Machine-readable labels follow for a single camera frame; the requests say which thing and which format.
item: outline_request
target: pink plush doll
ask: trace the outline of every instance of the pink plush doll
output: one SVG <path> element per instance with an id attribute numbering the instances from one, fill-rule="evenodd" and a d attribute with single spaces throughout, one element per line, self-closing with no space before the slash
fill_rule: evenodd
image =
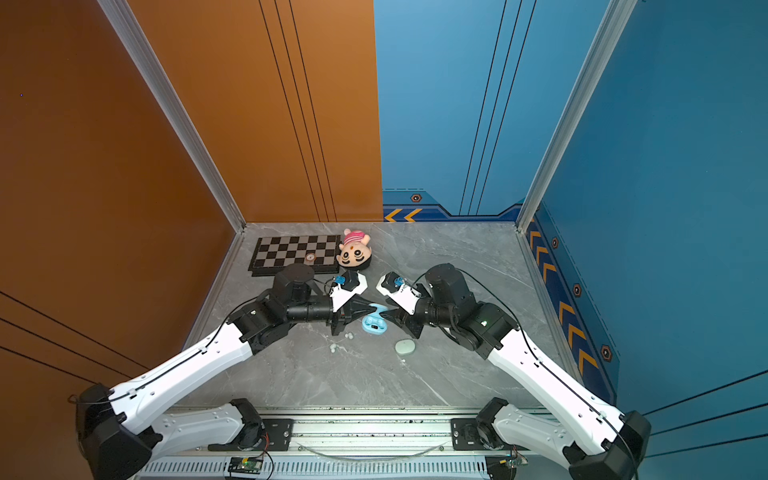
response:
<path id="1" fill-rule="evenodd" d="M 341 254 L 336 255 L 339 264 L 347 270 L 365 270 L 371 264 L 371 236 L 360 230 L 344 230 L 344 243 L 339 243 Z"/>

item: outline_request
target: black cable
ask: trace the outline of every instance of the black cable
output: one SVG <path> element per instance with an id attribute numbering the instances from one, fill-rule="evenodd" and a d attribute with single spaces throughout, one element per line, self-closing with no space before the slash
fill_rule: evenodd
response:
<path id="1" fill-rule="evenodd" d="M 504 23 L 504 12 L 507 10 L 507 0 L 504 0 L 502 8 L 502 18 L 498 21 L 498 32 L 496 32 L 496 43 L 493 45 L 493 55 L 491 56 L 491 66 L 488 68 L 488 80 L 485 81 L 485 93 L 482 95 L 482 104 L 480 105 L 480 117 L 478 118 L 478 127 L 475 130 L 475 141 L 472 142 L 472 152 L 469 154 L 469 166 L 467 167 L 467 177 L 464 180 L 464 192 L 462 193 L 462 202 L 458 206 L 458 214 L 464 210 L 464 196 L 467 194 L 467 185 L 469 185 L 469 172 L 472 171 L 472 157 L 475 156 L 475 145 L 478 143 L 478 134 L 480 133 L 480 121 L 482 120 L 482 111 L 485 110 L 485 98 L 488 96 L 488 86 L 491 84 L 491 72 L 493 72 L 493 61 L 496 59 L 496 48 L 498 48 L 498 39 L 502 34 L 502 23 Z"/>
<path id="2" fill-rule="evenodd" d="M 208 343 L 205 344 L 205 348 L 207 349 L 210 346 L 210 344 L 214 342 L 216 337 L 219 335 L 219 332 L 224 327 L 224 324 L 227 323 L 228 319 L 230 318 L 230 316 L 233 313 L 235 313 L 240 307 L 242 307 L 246 303 L 253 302 L 255 300 L 263 300 L 267 295 L 270 294 L 270 291 L 271 290 L 264 290 L 258 296 L 255 296 L 254 298 L 248 299 L 248 300 L 242 302 L 240 305 L 234 307 L 232 310 L 230 310 L 230 312 L 224 317 L 224 320 L 222 320 L 221 324 L 219 325 L 219 328 L 216 329 L 216 332 L 214 333 L 214 335 L 210 338 L 210 340 L 208 340 Z M 186 359 L 181 360 L 179 363 L 177 363 L 176 365 L 170 367 L 165 372 L 162 372 L 160 375 L 154 377 L 153 379 L 146 381 L 146 383 L 144 383 L 143 385 L 138 386 L 135 389 L 131 389 L 131 390 L 132 391 L 138 391 L 138 390 L 141 390 L 141 389 L 145 388 L 146 386 L 150 385 L 152 382 L 156 382 L 157 380 L 163 378 L 164 376 L 166 376 L 168 373 L 172 372 L 177 367 L 182 366 L 186 362 L 189 362 L 195 356 L 197 356 L 197 355 L 199 355 L 201 353 L 202 352 L 200 350 L 197 350 L 195 353 L 193 353 L 192 355 L 188 356 Z M 107 403 L 116 402 L 116 401 L 118 401 L 120 399 L 124 399 L 125 397 L 130 396 L 130 395 L 131 395 L 131 391 L 126 392 L 123 395 L 118 396 L 117 398 L 104 400 L 102 402 L 79 402 L 78 401 L 78 397 L 76 395 L 70 395 L 69 398 L 67 399 L 67 401 L 72 403 L 72 404 L 74 404 L 74 405 L 104 405 L 104 404 L 107 404 Z"/>
<path id="3" fill-rule="evenodd" d="M 673 450 L 671 452 L 654 453 L 653 455 L 649 455 L 646 458 L 661 457 L 663 455 L 672 455 L 673 453 L 680 453 L 680 452 L 690 452 L 691 450 L 707 449 L 709 447 L 717 447 L 719 445 L 728 445 L 729 443 L 745 442 L 746 440 L 763 439 L 765 437 L 768 437 L 768 433 L 761 433 L 759 435 L 752 435 L 751 437 L 743 437 L 741 439 L 726 440 L 724 442 L 709 443 L 707 445 L 699 445 L 697 447 L 689 447 L 687 449 Z"/>
<path id="4" fill-rule="evenodd" d="M 264 453 L 266 453 L 266 456 L 270 457 L 270 462 L 272 463 L 272 470 L 270 471 L 270 476 L 266 477 L 266 480 L 270 480 L 272 478 L 272 474 L 275 472 L 275 461 L 272 460 L 272 455 L 267 450 L 264 450 Z"/>
<path id="5" fill-rule="evenodd" d="M 11 349 L 6 348 L 6 347 L 4 347 L 2 345 L 0 345 L 0 350 L 4 350 L 4 351 L 6 351 L 8 353 L 14 353 L 15 355 L 18 355 L 18 356 L 20 356 L 23 359 L 31 360 L 32 362 L 39 363 L 40 365 L 45 365 L 45 366 L 51 367 L 54 370 L 58 370 L 59 372 L 66 373 L 67 375 L 71 375 L 71 376 L 75 377 L 76 379 L 85 380 L 86 382 L 89 382 L 89 383 L 93 383 L 94 382 L 93 380 L 86 379 L 85 377 L 79 376 L 76 373 L 68 372 L 67 370 L 60 369 L 57 366 L 53 366 L 50 363 L 42 362 L 41 360 L 38 360 L 38 359 L 33 359 L 30 356 L 26 356 L 23 353 L 19 353 L 19 352 L 15 351 L 15 350 L 11 350 Z"/>
<path id="6" fill-rule="evenodd" d="M 88 335 L 85 335 L 84 333 L 78 332 L 76 329 L 73 329 L 72 327 L 70 327 L 70 326 L 69 326 L 69 325 L 67 325 L 66 323 L 63 323 L 63 322 L 59 322 L 59 321 L 58 321 L 58 320 L 56 320 L 54 317 L 52 317 L 52 316 L 50 316 L 50 315 L 46 315 L 45 313 L 43 313 L 43 312 L 41 312 L 40 310 L 38 310 L 38 309 L 34 308 L 33 306 L 29 306 L 29 305 L 27 305 L 26 303 L 22 302 L 21 300 L 19 300 L 19 299 L 17 299 L 17 298 L 14 298 L 13 296 L 10 296 L 10 295 L 8 295 L 6 292 L 2 292 L 2 291 L 0 291 L 0 295 L 3 295 L 4 297 L 8 298 L 9 300 L 13 300 L 14 302 L 18 303 L 18 304 L 19 304 L 19 305 L 21 305 L 21 306 L 25 306 L 25 307 L 27 307 L 27 308 L 28 308 L 28 309 L 30 309 L 31 311 L 33 311 L 33 312 L 35 312 L 35 313 L 37 313 L 37 314 L 39 314 L 39 315 L 42 315 L 42 316 L 44 316 L 45 318 L 47 318 L 47 319 L 51 320 L 53 323 L 57 323 L 58 325 L 61 325 L 61 326 L 63 326 L 65 329 L 69 329 L 70 331 L 77 333 L 79 336 L 82 336 L 83 338 L 89 339 L 90 341 L 92 341 L 92 342 L 93 342 L 93 343 L 95 343 L 96 345 L 99 345 L 99 346 L 103 346 L 105 349 L 109 350 L 110 352 L 116 353 L 117 355 L 119 355 L 119 356 L 123 357 L 124 359 L 132 361 L 133 363 L 135 363 L 136 365 L 140 366 L 141 368 L 145 368 L 145 369 L 149 368 L 149 367 L 146 367 L 146 366 L 144 366 L 144 365 L 141 365 L 141 364 L 140 364 L 139 362 L 137 362 L 136 360 L 134 360 L 134 359 L 132 359 L 132 358 L 129 358 L 129 357 L 127 357 L 127 356 L 123 355 L 122 353 L 118 352 L 117 350 L 115 350 L 115 349 L 111 349 L 111 348 L 109 348 L 108 346 L 106 346 L 105 344 L 103 344 L 103 343 L 101 343 L 101 342 L 99 342 L 99 341 L 97 341 L 97 340 L 94 340 L 94 339 L 92 339 L 90 336 L 88 336 Z"/>
<path id="7" fill-rule="evenodd" d="M 438 329 L 439 329 L 441 332 L 443 332 L 443 333 L 445 334 L 445 336 L 447 336 L 447 337 L 449 338 L 449 340 L 451 340 L 451 341 L 452 341 L 453 343 L 455 343 L 456 345 L 459 345 L 459 343 L 458 343 L 458 340 L 457 340 L 455 337 L 453 337 L 453 336 L 452 336 L 450 333 L 446 332 L 444 328 L 442 328 L 441 326 L 438 326 L 437 328 L 438 328 Z"/>
<path id="8" fill-rule="evenodd" d="M 283 20 L 280 17 L 280 9 L 277 8 L 277 0 L 274 0 L 275 12 L 277 12 L 277 23 L 280 25 L 280 33 L 283 34 L 283 45 L 286 47 L 286 55 L 288 56 L 288 66 L 290 67 L 290 74 L 293 78 L 293 87 L 296 89 L 296 99 L 299 101 L 299 112 L 301 113 L 301 120 L 304 122 L 304 132 L 306 133 L 306 141 L 310 144 L 310 155 L 312 156 L 312 164 L 315 166 L 315 176 L 317 178 L 317 186 L 320 188 L 320 198 L 323 200 L 323 209 L 326 212 L 326 218 L 330 221 L 331 216 L 328 214 L 328 205 L 326 204 L 326 195 L 323 193 L 323 184 L 320 182 L 320 172 L 317 170 L 317 162 L 315 161 L 315 151 L 312 148 L 312 140 L 310 140 L 310 129 L 306 125 L 306 115 L 304 114 L 304 106 L 301 105 L 301 95 L 299 94 L 299 84 L 296 83 L 296 73 L 293 71 L 293 62 L 290 60 L 290 51 L 288 50 L 288 41 L 286 40 L 286 32 L 283 29 Z M 296 42 L 298 42 L 298 32 L 296 33 Z"/>
<path id="9" fill-rule="evenodd" d="M 304 70 L 304 80 L 306 81 L 306 93 L 310 95 L 310 107 L 312 108 L 312 117 L 315 119 L 315 131 L 317 132 L 317 143 L 320 145 L 320 156 L 323 159 L 323 169 L 326 171 L 326 182 L 328 183 L 328 193 L 331 198 L 331 208 L 333 208 L 333 219 L 338 222 L 336 215 L 336 203 L 333 201 L 333 190 L 330 188 L 331 180 L 328 177 L 328 167 L 326 166 L 326 155 L 323 152 L 323 139 L 320 138 L 320 129 L 317 126 L 317 115 L 315 114 L 315 104 L 312 102 L 312 89 L 310 89 L 310 79 L 306 76 L 306 65 L 304 64 L 304 54 L 301 52 L 301 41 L 299 40 L 299 29 L 296 27 L 296 17 L 293 16 L 293 3 L 288 0 L 290 7 L 290 17 L 293 20 L 293 30 L 296 32 L 296 44 L 299 45 L 299 56 L 301 57 L 301 67 Z"/>
<path id="10" fill-rule="evenodd" d="M 328 295 L 329 291 L 326 289 L 328 287 L 328 283 L 334 281 L 335 279 L 336 279 L 336 277 L 332 276 L 331 278 L 329 278 L 328 280 L 325 281 L 325 283 L 323 284 L 323 293 Z"/>
<path id="11" fill-rule="evenodd" d="M 475 186 L 472 187 L 472 196 L 469 198 L 469 208 L 467 209 L 467 215 L 472 214 L 472 202 L 475 200 L 475 192 L 478 188 L 478 180 L 480 179 L 480 170 L 482 170 L 482 161 L 483 157 L 485 156 L 485 149 L 488 147 L 488 139 L 491 136 L 491 128 L 493 127 L 493 118 L 496 115 L 496 104 L 498 103 L 498 95 L 502 92 L 502 84 L 504 83 L 504 73 L 507 71 L 507 62 L 509 60 L 509 52 L 512 50 L 512 41 L 515 40 L 515 32 L 518 29 L 518 19 L 520 18 L 520 9 L 523 6 L 523 2 L 520 2 L 518 5 L 518 14 L 515 16 L 515 25 L 512 27 L 512 35 L 509 37 L 509 46 L 507 47 L 507 56 L 504 57 L 504 67 L 502 68 L 502 77 L 498 81 L 498 88 L 496 89 L 496 98 L 493 101 L 493 110 L 491 110 L 491 120 L 488 122 L 488 131 L 485 132 L 485 143 L 483 143 L 482 147 L 482 153 L 480 154 L 480 165 L 478 165 L 478 173 L 475 175 Z M 536 0 L 533 2 L 533 9 L 536 9 Z"/>
<path id="12" fill-rule="evenodd" d="M 463 329 L 462 327 L 458 326 L 456 324 L 456 316 L 453 314 L 453 305 L 449 306 L 449 312 L 448 317 L 451 319 L 451 327 L 456 331 L 461 333 L 465 338 L 469 338 L 472 336 L 470 332 L 468 332 L 466 329 Z"/>
<path id="13" fill-rule="evenodd" d="M 53 340 L 51 340 L 51 339 L 47 339 L 47 338 L 45 338 L 45 337 L 44 337 L 44 336 L 42 336 L 42 335 L 38 335 L 37 333 L 35 333 L 35 332 L 32 332 L 31 330 L 27 330 L 27 329 L 26 329 L 26 328 L 24 328 L 23 326 L 20 326 L 20 325 L 16 325 L 15 323 L 13 323 L 13 322 L 11 322 L 11 321 L 9 321 L 9 320 L 6 320 L 6 319 L 4 319 L 4 318 L 2 318 L 2 317 L 0 317 L 0 321 L 2 321 L 2 322 L 5 322 L 5 323 L 7 323 L 7 324 L 8 324 L 8 325 L 10 325 L 10 326 L 14 326 L 14 327 L 16 327 L 17 329 L 20 329 L 22 332 L 26 332 L 26 333 L 29 333 L 30 335 L 36 336 L 36 337 L 38 337 L 39 339 L 45 340 L 45 341 L 46 341 L 46 342 L 48 342 L 48 343 L 52 343 L 52 344 L 56 345 L 56 346 L 57 346 L 57 347 L 59 347 L 59 348 L 62 348 L 62 349 L 64 349 L 64 350 L 67 350 L 67 351 L 68 351 L 68 352 L 70 352 L 70 353 L 74 353 L 75 355 L 77 355 L 77 356 L 79 356 L 79 357 L 81 357 L 81 358 L 84 358 L 84 359 L 86 359 L 86 360 L 91 360 L 93 363 L 95 363 L 95 364 L 97 364 L 97 365 L 101 365 L 101 366 L 103 366 L 105 369 L 109 369 L 109 370 L 111 370 L 111 371 L 113 371 L 113 372 L 115 372 L 115 373 L 119 373 L 120 375 L 122 375 L 122 376 L 124 376 L 124 377 L 128 377 L 128 378 L 130 378 L 130 377 L 131 377 L 130 375 L 127 375 L 127 374 L 125 374 L 125 373 L 121 372 L 120 370 L 116 370 L 116 369 L 113 369 L 112 367 L 110 367 L 110 366 L 107 366 L 107 365 L 105 365 L 104 363 L 98 362 L 97 360 L 94 360 L 94 359 L 92 359 L 92 358 L 91 358 L 91 357 L 89 357 L 89 356 L 83 355 L 82 353 L 79 353 L 79 352 L 75 352 L 73 349 L 69 349 L 69 348 L 67 348 L 66 346 L 63 346 L 63 345 L 62 345 L 62 344 L 60 344 L 60 343 L 56 343 L 56 342 L 54 342 L 54 341 L 53 341 Z"/>
<path id="14" fill-rule="evenodd" d="M 413 288 L 414 290 L 416 290 L 416 284 L 417 284 L 417 283 L 419 282 L 419 280 L 421 280 L 421 279 L 422 279 L 422 277 L 423 277 L 423 276 L 425 276 L 426 274 L 427 274 L 427 272 L 424 272 L 424 273 L 422 273 L 421 275 L 419 275 L 419 278 L 417 278 L 416 280 L 414 280 L 413 282 L 411 282 L 411 283 L 410 283 L 410 286 L 411 286 L 411 288 Z"/>
<path id="15" fill-rule="evenodd" d="M 716 392 L 717 390 L 722 390 L 722 389 L 724 389 L 726 387 L 736 385 L 737 383 L 746 382 L 747 380 L 751 380 L 751 379 L 753 379 L 755 377 L 758 377 L 758 376 L 761 376 L 761 375 L 765 375 L 766 373 L 768 373 L 768 370 L 763 370 L 762 372 L 758 372 L 758 373 L 754 373 L 753 375 L 745 376 L 742 379 L 735 380 L 735 381 L 733 381 L 731 383 L 726 383 L 725 385 L 719 386 L 719 387 L 717 387 L 715 389 L 707 390 L 706 392 L 702 392 L 702 393 L 699 393 L 697 395 L 690 396 L 690 397 L 688 397 L 686 399 L 678 400 L 677 402 L 670 403 L 669 405 L 665 405 L 663 407 L 659 407 L 658 409 L 651 410 L 650 412 L 645 412 L 643 414 L 643 416 L 650 415 L 651 413 L 660 412 L 661 410 L 668 409 L 670 407 L 674 407 L 675 405 L 680 405 L 681 403 L 687 402 L 688 400 L 697 399 L 700 396 L 708 395 L 708 394 L 710 394 L 712 392 Z"/>
<path id="16" fill-rule="evenodd" d="M 485 171 L 485 180 L 482 184 L 482 191 L 480 192 L 480 200 L 478 200 L 478 207 L 477 210 L 475 210 L 475 215 L 477 215 L 480 212 L 480 203 L 482 202 L 482 196 L 485 193 L 485 184 L 488 183 L 488 175 L 491 173 L 491 166 L 493 165 L 493 157 L 496 154 L 496 145 L 498 145 L 498 137 L 502 133 L 502 127 L 504 127 L 504 118 L 507 115 L 507 107 L 509 106 L 509 98 L 512 96 L 512 88 L 515 86 L 515 79 L 518 77 L 518 69 L 520 68 L 520 59 L 523 56 L 523 50 L 525 49 L 525 41 L 528 40 L 528 31 L 531 29 L 531 21 L 533 20 L 533 13 L 536 11 L 536 1 L 533 2 L 533 9 L 531 10 L 531 16 L 528 18 L 528 27 L 525 29 L 525 36 L 523 37 L 523 45 L 520 47 L 520 54 L 518 55 L 518 64 L 515 66 L 515 73 L 512 75 L 512 83 L 509 85 L 509 93 L 507 94 L 507 103 L 504 105 L 504 112 L 502 113 L 502 121 L 498 125 L 498 131 L 496 132 L 496 142 L 493 144 L 493 151 L 491 152 L 491 160 L 488 162 L 488 169 Z"/>
<path id="17" fill-rule="evenodd" d="M 462 273 L 464 273 L 465 275 L 469 275 L 469 278 L 471 278 L 471 279 L 473 279 L 475 282 L 477 282 L 477 284 L 478 284 L 479 286 L 483 287 L 483 289 L 485 289 L 485 291 L 486 291 L 486 292 L 490 293 L 490 294 L 491 294 L 491 296 L 492 296 L 493 298 L 495 298 L 495 299 L 496 299 L 496 300 L 497 300 L 497 301 L 498 301 L 498 302 L 499 302 L 499 303 L 500 303 L 500 304 L 501 304 L 501 305 L 502 305 L 504 308 L 506 308 L 506 309 L 507 309 L 507 311 L 509 311 L 509 312 L 510 312 L 510 314 L 512 315 L 512 317 L 515 319 L 515 321 L 516 321 L 516 322 L 518 323 L 518 325 L 520 326 L 520 333 L 523 335 L 523 340 L 525 341 L 525 345 L 528 347 L 528 350 L 530 350 L 530 352 L 531 352 L 531 355 L 533 355 L 533 358 L 534 358 L 534 359 L 535 359 L 535 360 L 536 360 L 536 361 L 539 363 L 539 365 L 543 366 L 545 370 L 547 370 L 548 372 L 550 372 L 550 374 L 552 374 L 552 376 L 553 376 L 553 377 L 555 377 L 555 378 L 556 378 L 556 379 L 557 379 L 557 380 L 558 380 L 560 383 L 562 383 L 562 384 L 563 384 L 563 386 L 564 386 L 565 388 L 567 388 L 568 390 L 570 390 L 570 391 L 571 391 L 571 393 L 573 393 L 573 394 L 574 394 L 574 395 L 575 395 L 575 396 L 576 396 L 576 397 L 577 397 L 579 400 L 581 400 L 581 401 L 582 401 L 582 402 L 583 402 L 583 403 L 584 403 L 584 404 L 585 404 L 587 407 L 589 407 L 590 411 L 592 411 L 592 412 L 595 412 L 595 413 L 596 413 L 598 416 L 600 416 L 600 417 L 601 417 L 601 418 L 602 418 L 602 419 L 605 421 L 605 423 L 606 423 L 606 424 L 607 424 L 609 427 L 611 427 L 611 430 L 613 430 L 613 431 L 614 431 L 614 433 L 616 434 L 617 438 L 619 438 L 619 439 L 621 440 L 621 443 L 623 443 L 623 444 L 624 444 L 624 447 L 627 449 L 627 454 L 629 455 L 630 459 L 632 460 L 632 467 L 634 468 L 634 476 L 635 476 L 635 478 L 636 478 L 637 480 L 640 480 L 640 472 L 637 470 L 637 463 L 634 461 L 634 455 L 632 455 L 632 451 L 630 450 L 630 448 L 629 448 L 629 445 L 627 444 L 627 441 L 626 441 L 626 440 L 624 440 L 624 437 L 623 437 L 623 436 L 621 436 L 621 434 L 619 433 L 619 431 L 618 431 L 618 430 L 616 430 L 616 428 L 615 428 L 615 427 L 614 427 L 614 426 L 613 426 L 613 425 L 612 425 L 612 424 L 611 424 L 611 423 L 608 421 L 608 419 L 606 419 L 605 417 L 602 417 L 602 415 L 601 415 L 601 414 L 598 412 L 598 410 L 597 410 L 595 407 L 593 407 L 593 406 L 592 406 L 592 405 L 591 405 L 591 404 L 590 404 L 590 403 L 589 403 L 587 400 L 585 400 L 585 399 L 584 399 L 584 398 L 583 398 L 581 395 L 579 395 L 578 393 L 576 393 L 576 391 L 575 391 L 575 390 L 573 390 L 573 389 L 571 388 L 571 386 L 570 386 L 570 385 L 568 385 L 568 384 L 567 384 L 567 383 L 566 383 L 566 382 L 565 382 L 563 379 L 561 379 L 561 378 L 560 378 L 560 377 L 559 377 L 559 376 L 558 376 L 558 375 L 557 375 L 555 372 L 553 372 L 552 370 L 550 370 L 550 369 L 549 369 L 549 367 L 547 367 L 547 366 L 546 366 L 544 363 L 542 363 L 542 362 L 541 362 L 541 360 L 539 360 L 539 359 L 538 359 L 538 357 L 537 357 L 537 356 L 536 356 L 536 354 L 534 353 L 534 350 L 531 348 L 531 344 L 530 344 L 530 343 L 528 343 L 528 338 L 527 338 L 528 336 L 527 336 L 527 335 L 525 335 L 525 331 L 523 330 L 523 327 L 522 327 L 522 325 L 520 325 L 520 321 L 518 320 L 518 317 L 515 315 L 515 313 L 512 311 L 512 309 L 511 309 L 511 308 L 509 308 L 509 307 L 507 306 L 507 304 L 506 304 L 506 303 L 502 302 L 502 300 L 501 300 L 500 298 L 498 298 L 498 297 L 497 297 L 497 296 L 496 296 L 496 295 L 495 295 L 495 294 L 494 294 L 494 293 L 493 293 L 493 292 L 492 292 L 492 291 L 491 291 L 491 290 L 490 290 L 488 287 L 486 287 L 486 286 L 485 286 L 485 285 L 484 285 L 484 284 L 483 284 L 483 283 L 482 283 L 480 280 L 478 280 L 478 279 L 474 278 L 474 277 L 473 277 L 473 275 L 472 275 L 471 273 L 469 273 L 469 272 L 466 272 L 466 271 L 464 271 L 464 270 L 462 270 L 462 269 L 460 269 L 460 268 L 457 268 L 457 270 L 458 270 L 459 272 L 462 272 Z"/>
<path id="18" fill-rule="evenodd" d="M 283 95 L 286 98 L 286 106 L 288 107 L 288 116 L 290 117 L 290 123 L 293 125 L 293 134 L 296 136 L 296 145 L 299 146 L 299 153 L 301 154 L 301 163 L 302 165 L 304 165 L 306 182 L 310 186 L 310 193 L 312 194 L 312 202 L 315 205 L 315 213 L 317 214 L 317 221 L 320 221 L 320 210 L 318 210 L 317 208 L 317 200 L 315 200 L 315 190 L 312 188 L 312 181 L 310 180 L 310 171 L 306 168 L 306 160 L 304 159 L 304 150 L 301 149 L 301 142 L 299 141 L 299 131 L 296 129 L 296 122 L 293 121 L 293 112 L 290 110 L 290 103 L 288 102 L 288 92 L 286 91 L 285 82 L 283 82 L 283 74 L 280 73 L 280 64 L 277 63 L 277 53 L 275 53 L 275 45 L 272 43 L 272 35 L 270 34 L 270 27 L 269 25 L 266 24 L 266 15 L 264 14 L 264 6 L 261 5 L 261 0 L 259 0 L 259 8 L 261 9 L 261 18 L 264 19 L 264 28 L 266 29 L 266 37 L 270 41 L 270 47 L 272 48 L 272 56 L 275 59 L 275 67 L 277 67 L 277 77 L 280 79 L 280 85 L 283 86 Z"/>
<path id="19" fill-rule="evenodd" d="M 734 412 L 724 413 L 722 415 L 715 415 L 714 417 L 710 417 L 708 419 L 698 420 L 696 422 L 691 422 L 691 423 L 686 423 L 685 425 L 679 425 L 679 426 L 673 427 L 671 429 L 662 430 L 661 432 L 653 432 L 650 435 L 653 436 L 653 435 L 660 435 L 662 433 L 673 432 L 675 430 L 684 429 L 684 428 L 690 427 L 692 425 L 699 425 L 700 423 L 706 423 L 706 422 L 710 422 L 712 420 L 723 419 L 725 417 L 730 417 L 731 415 L 738 415 L 739 413 L 749 412 L 750 410 L 761 409 L 764 406 L 768 406 L 768 402 L 767 403 L 761 403 L 760 405 L 754 405 L 754 406 L 751 406 L 751 407 L 746 407 L 745 409 L 736 410 Z"/>

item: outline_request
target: gray marble surface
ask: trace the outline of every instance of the gray marble surface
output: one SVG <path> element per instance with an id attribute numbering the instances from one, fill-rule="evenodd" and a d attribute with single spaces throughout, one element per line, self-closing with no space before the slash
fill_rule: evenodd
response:
<path id="1" fill-rule="evenodd" d="M 369 288 L 363 296 L 384 297 L 375 283 L 396 271 L 415 280 L 429 267 L 450 262 L 470 272 L 518 315 L 528 335 L 562 366 L 551 330 L 525 265 L 511 223 L 271 223 L 250 224 L 202 336 L 218 327 L 233 306 L 269 288 L 272 277 L 248 271 L 259 237 L 343 233 L 345 228 L 371 236 L 371 267 L 362 271 Z M 331 275 L 318 275 L 323 282 Z M 478 300 L 493 301 L 472 279 Z M 331 337 L 321 323 L 294 327 L 289 335 L 252 359 L 236 365 L 179 402 L 181 406 L 218 406 L 248 398 L 255 406 L 451 406 L 480 408 L 498 396 L 521 407 L 538 401 L 510 376 L 426 327 L 413 354 L 399 357 L 395 342 L 409 338 L 394 325 L 374 336 L 360 321 L 344 335 Z M 329 346 L 339 348 L 331 353 Z"/>

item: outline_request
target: metal base plate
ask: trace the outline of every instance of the metal base plate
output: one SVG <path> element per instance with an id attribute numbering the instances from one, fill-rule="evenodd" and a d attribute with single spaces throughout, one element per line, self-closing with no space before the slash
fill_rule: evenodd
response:
<path id="1" fill-rule="evenodd" d="M 293 433 L 293 419 L 263 419 L 263 421 L 270 439 L 269 452 L 287 452 Z M 233 448 L 231 444 L 208 445 L 209 452 L 232 452 L 233 450 L 239 449 Z M 259 439 L 253 447 L 241 451 L 259 453 L 262 450 L 264 450 L 264 438 Z"/>
<path id="2" fill-rule="evenodd" d="M 453 449 L 459 452 L 468 450 L 484 450 L 482 439 L 478 433 L 478 421 L 476 419 L 451 419 L 451 431 L 453 435 Z M 515 445 L 504 444 L 499 451 L 509 451 Z M 517 445 L 518 450 L 526 450 Z"/>

